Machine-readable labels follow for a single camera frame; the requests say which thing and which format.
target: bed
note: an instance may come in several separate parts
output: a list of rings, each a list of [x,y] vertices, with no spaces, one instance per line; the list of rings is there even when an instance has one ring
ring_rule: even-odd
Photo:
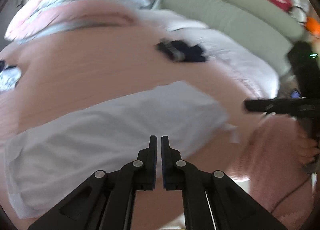
[[[304,33],[266,0],[157,0],[153,9],[171,10],[206,23],[260,57],[279,77],[290,70],[286,52]],[[8,201],[2,162],[6,140],[106,100],[184,80],[219,101],[240,136],[239,144],[231,143],[230,133],[221,130],[186,160],[201,170],[214,171],[226,170],[239,156],[261,119],[243,112],[243,101],[254,95],[226,76],[221,63],[170,62],[154,49],[164,36],[167,31],[140,23],[100,26],[12,43],[1,51],[0,58],[17,64],[23,72],[17,88],[0,96],[0,204],[18,229],[27,229],[35,219],[19,219]],[[137,194],[132,229],[158,229],[182,212],[180,193],[165,192],[158,180],[153,192]]]

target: pillow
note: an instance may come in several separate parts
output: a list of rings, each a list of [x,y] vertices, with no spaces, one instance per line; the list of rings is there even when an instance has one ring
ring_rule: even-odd
[[[111,9],[108,4],[110,2],[121,4],[122,10],[110,13]],[[128,15],[124,6],[140,9],[149,4],[149,0],[30,0],[12,19],[5,39],[9,41],[21,40],[35,35],[50,25],[84,17],[115,15],[118,12],[122,15],[123,12],[127,12]]]

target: cable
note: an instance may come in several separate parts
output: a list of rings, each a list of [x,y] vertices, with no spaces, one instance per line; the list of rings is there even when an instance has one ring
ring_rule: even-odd
[[[289,192],[287,195],[285,195],[282,199],[280,199],[280,201],[275,205],[275,207],[271,210],[270,214],[273,214],[273,212],[278,208],[278,206],[284,201],[286,200],[290,195],[292,195],[294,192],[296,192],[297,190],[299,190],[299,188],[301,188],[308,180],[311,179],[311,176],[309,176],[304,182],[302,182],[298,187],[296,187],[294,190],[292,190],[291,192]]]
[[[306,12],[302,7],[300,7],[300,6],[293,6],[289,12],[292,12],[292,10],[293,10],[294,8],[300,9],[301,11],[304,12],[304,14],[305,14],[306,17],[308,16],[307,12]],[[301,24],[306,24],[306,23],[307,23],[307,21],[301,22],[301,21],[298,21],[297,19],[296,19],[296,21],[297,21],[298,23],[301,23]]]

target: pink fabric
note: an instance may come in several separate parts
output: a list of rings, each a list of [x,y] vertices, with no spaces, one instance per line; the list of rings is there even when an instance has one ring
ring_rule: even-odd
[[[17,87],[0,95],[0,203],[19,230],[26,230],[35,219],[19,220],[8,202],[2,143],[67,113],[184,80],[219,101],[240,136],[240,144],[234,144],[229,132],[219,131],[187,160],[212,172],[225,170],[239,156],[261,118],[243,112],[243,101],[252,94],[215,61],[169,61],[154,47],[165,36],[142,24],[96,27],[52,34],[22,45],[12,43],[0,52],[0,59],[22,69]],[[159,229],[182,212],[181,193],[163,190],[159,179],[154,191],[137,194],[132,230]]]
[[[95,20],[96,16],[105,15],[106,23],[116,23],[119,17],[114,20],[115,15],[119,15],[123,20],[119,25],[130,25],[136,19],[124,6],[116,4],[113,0],[76,0],[67,4],[52,7],[39,12],[34,18],[31,16],[43,3],[55,0],[30,0],[19,10],[8,26],[5,38],[9,41],[21,40],[32,36],[44,28],[57,23],[71,20]]]
[[[295,123],[286,115],[268,116],[253,133],[242,156],[228,170],[234,178],[250,179],[250,195],[269,212],[287,193],[307,180],[273,212],[288,230],[298,230],[313,209],[310,175],[293,155]]]

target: black device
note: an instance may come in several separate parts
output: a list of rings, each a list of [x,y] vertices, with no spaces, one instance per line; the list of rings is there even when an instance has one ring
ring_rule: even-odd
[[[121,168],[98,170],[28,230],[130,230],[137,190],[153,190],[157,138]],[[182,190],[186,230],[286,230],[222,171],[208,173],[181,159],[161,138],[163,186]]]
[[[244,107],[249,112],[289,114],[297,117],[309,137],[319,142],[320,69],[317,63],[319,56],[313,52],[310,43],[298,41],[288,52],[287,57],[292,66],[292,71],[297,77],[300,98],[246,100],[244,101]],[[307,173],[313,173],[319,169],[319,156],[313,163],[304,166]]]

